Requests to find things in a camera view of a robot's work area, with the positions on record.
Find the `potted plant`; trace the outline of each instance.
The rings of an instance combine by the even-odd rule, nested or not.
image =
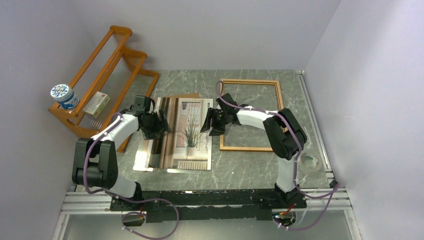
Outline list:
[[[192,157],[195,155],[195,150],[198,147],[199,143],[202,143],[201,137],[203,135],[202,132],[198,130],[198,122],[196,123],[196,117],[198,116],[197,112],[193,112],[188,118],[188,126],[184,130],[178,130],[178,137],[184,139],[184,142],[187,144],[187,157]]]

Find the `table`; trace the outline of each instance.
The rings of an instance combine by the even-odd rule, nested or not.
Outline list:
[[[305,151],[313,154],[323,167],[314,173],[303,173],[298,179],[301,188],[328,188],[325,168],[328,166],[325,150],[312,121],[302,81],[294,70],[161,70],[159,81],[151,97],[164,97],[184,93],[199,93],[201,98],[216,99],[215,84],[220,79],[278,80],[283,104],[291,109],[308,137]],[[151,79],[137,76],[119,109],[128,108],[136,95],[142,95]],[[246,103],[255,107],[277,110],[272,92],[273,86],[226,85],[238,104]],[[220,151],[219,137],[212,137],[212,170],[182,170],[167,172],[158,169],[153,172],[133,170],[136,152],[142,133],[134,133],[125,153],[117,153],[120,174],[141,184],[143,190],[224,190],[224,189],[266,189],[273,188],[278,174],[277,156],[272,152]],[[249,126],[227,127],[226,145],[255,147],[269,146],[265,132]]]

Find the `wooden rack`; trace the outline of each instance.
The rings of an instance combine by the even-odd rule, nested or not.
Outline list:
[[[59,119],[59,121],[61,121],[79,138],[90,138],[108,126],[112,115],[119,111],[118,108],[137,75],[153,77],[147,91],[145,92],[146,96],[151,95],[153,88],[158,81],[159,73],[142,68],[143,62],[147,58],[147,54],[145,52],[136,51],[126,46],[126,42],[132,34],[133,31],[127,27],[111,26],[110,30],[69,83],[70,87],[74,89],[77,96],[80,97],[79,104],[72,110],[61,108],[57,102],[48,108],[48,111],[51,114]],[[107,52],[105,57],[104,53],[108,48],[105,47],[105,45],[110,46],[111,44],[113,46],[110,47],[109,50],[112,53],[109,56],[109,53]],[[104,60],[106,60],[105,64],[98,64]],[[113,93],[113,97],[111,97],[110,102],[108,103],[109,107],[106,107],[96,119],[89,115],[85,115],[83,112],[84,106],[91,100],[96,92],[103,92],[104,86],[111,75],[117,75],[123,72],[119,68],[124,68],[128,74],[123,75],[125,76],[122,77],[124,80],[118,83],[112,80],[112,84],[115,83],[116,86],[111,86],[111,82],[108,83],[108,89],[113,89],[113,91],[110,90],[110,94]],[[85,84],[89,84],[89,86],[85,86],[82,90],[80,90],[80,93],[78,93],[76,89],[78,87],[81,88],[80,86],[84,85],[84,83],[81,83],[80,86],[78,86],[78,82],[82,77],[84,78],[84,81],[82,82],[86,82]],[[117,150],[118,152],[122,153],[125,150],[128,140],[129,138],[119,147]]]

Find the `wall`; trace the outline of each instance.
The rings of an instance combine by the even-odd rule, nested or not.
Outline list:
[[[424,5],[342,0],[306,85],[364,239],[423,239]]]
[[[76,137],[49,112],[94,49],[67,0],[0,3],[0,239],[51,239]]]
[[[305,69],[340,0],[71,0],[94,42],[133,30],[147,69]]]

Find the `ribbed translucent panel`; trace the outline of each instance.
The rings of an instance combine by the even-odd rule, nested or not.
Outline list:
[[[79,94],[80,98],[86,93],[87,89],[93,83],[94,79],[97,77],[100,70],[107,62],[108,58],[112,55],[117,45],[118,43],[116,39],[112,36],[101,49],[93,63],[88,67],[87,71],[82,75],[80,81],[74,88],[75,92]],[[79,123],[80,127],[92,130],[101,129],[125,84],[127,83],[131,73],[132,71],[128,68],[123,58],[121,58],[109,78],[106,80],[106,83],[100,90],[100,92],[109,95],[109,103],[101,111],[97,118],[85,115]]]

